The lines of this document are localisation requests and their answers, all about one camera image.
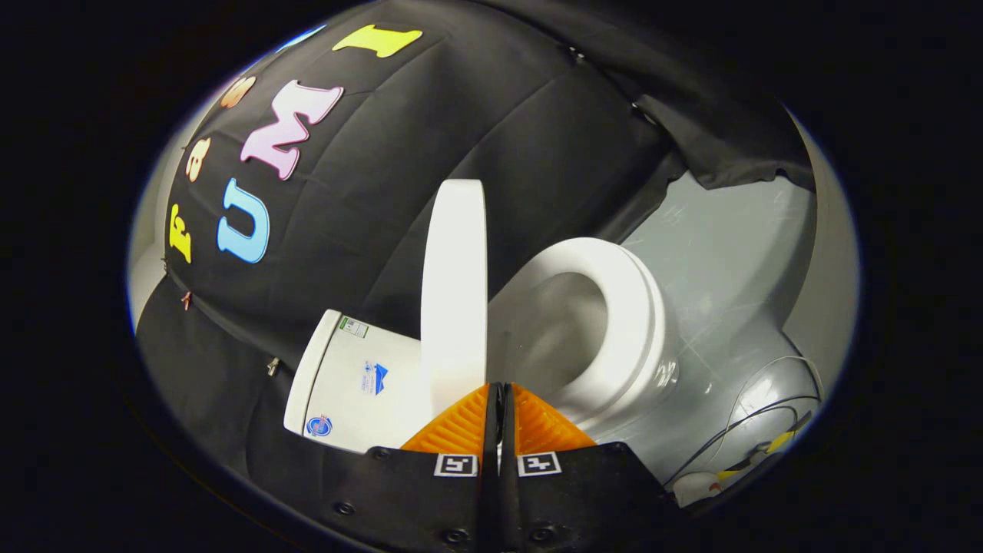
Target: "blue letter u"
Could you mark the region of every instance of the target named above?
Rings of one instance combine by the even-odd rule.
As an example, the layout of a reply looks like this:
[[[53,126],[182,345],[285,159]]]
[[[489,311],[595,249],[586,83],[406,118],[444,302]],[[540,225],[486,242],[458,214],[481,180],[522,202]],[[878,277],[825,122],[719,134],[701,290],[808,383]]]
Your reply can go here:
[[[228,250],[246,263],[255,263],[262,259],[269,241],[269,214],[266,206],[256,196],[237,188],[234,178],[229,179],[229,184],[225,187],[222,205],[226,210],[235,206],[249,214],[253,218],[255,229],[252,236],[245,236],[229,226],[228,219],[223,217],[218,222],[218,251]]]

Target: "toilet tank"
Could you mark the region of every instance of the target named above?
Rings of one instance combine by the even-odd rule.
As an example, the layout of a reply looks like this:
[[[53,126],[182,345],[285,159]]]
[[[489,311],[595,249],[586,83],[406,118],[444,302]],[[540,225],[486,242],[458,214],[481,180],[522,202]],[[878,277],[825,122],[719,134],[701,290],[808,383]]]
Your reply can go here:
[[[401,447],[432,418],[420,342],[327,310],[297,368],[283,426],[364,453]]]

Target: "pink letter m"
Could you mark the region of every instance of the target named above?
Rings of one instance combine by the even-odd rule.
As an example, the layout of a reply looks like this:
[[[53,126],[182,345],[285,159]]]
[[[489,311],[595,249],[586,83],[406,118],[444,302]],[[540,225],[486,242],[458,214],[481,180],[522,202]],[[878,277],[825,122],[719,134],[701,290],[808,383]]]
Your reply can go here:
[[[301,87],[297,80],[287,83],[273,98],[276,123],[253,131],[246,139],[239,159],[245,161],[255,157],[276,167],[280,180],[287,180],[294,172],[301,153],[296,148],[284,151],[277,146],[304,142],[310,136],[297,114],[307,116],[312,125],[317,125],[331,111],[343,92],[341,87],[325,91]]]

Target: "white toilet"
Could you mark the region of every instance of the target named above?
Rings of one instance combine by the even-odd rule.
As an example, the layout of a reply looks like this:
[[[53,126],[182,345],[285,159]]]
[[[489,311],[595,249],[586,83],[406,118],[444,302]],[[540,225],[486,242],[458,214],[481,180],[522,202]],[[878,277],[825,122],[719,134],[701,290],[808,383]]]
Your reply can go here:
[[[554,244],[488,302],[477,180],[441,185],[427,240],[421,339],[326,311],[285,428],[357,453],[399,448],[485,382],[515,382],[597,438],[674,388],[671,317],[628,250],[596,238]]]
[[[565,240],[489,304],[488,380],[520,384],[597,437],[674,388],[671,322],[634,254],[596,238]]]

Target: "black cloth backdrop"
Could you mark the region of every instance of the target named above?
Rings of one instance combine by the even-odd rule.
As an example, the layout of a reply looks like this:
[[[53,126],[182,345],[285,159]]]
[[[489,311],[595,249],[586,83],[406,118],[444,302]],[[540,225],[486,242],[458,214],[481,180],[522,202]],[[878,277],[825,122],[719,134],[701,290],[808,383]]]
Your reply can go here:
[[[168,276],[137,332],[150,377],[219,463],[325,524],[337,479],[322,476],[350,454],[283,428],[293,371],[329,308],[419,337],[424,246],[444,179],[484,183],[489,297],[550,244],[623,238],[687,166],[708,188],[771,179],[777,167],[811,187],[801,140],[773,99],[757,99],[769,107],[755,111],[700,67],[673,63],[668,42],[645,49],[640,31],[596,23],[594,8],[484,4],[382,0],[332,18],[247,71],[257,81],[237,106],[213,106],[187,147],[211,137],[200,176],[191,183],[179,170],[173,183],[168,209],[180,205],[193,262],[166,249]],[[423,36],[388,58],[331,51],[370,24]],[[299,164],[281,181],[239,154],[252,131],[276,121],[270,103],[294,79],[345,92],[306,125],[310,137],[292,145]],[[255,264],[215,243],[223,216],[253,230],[245,213],[223,207],[233,177],[269,213]],[[281,370],[270,378],[274,356]]]

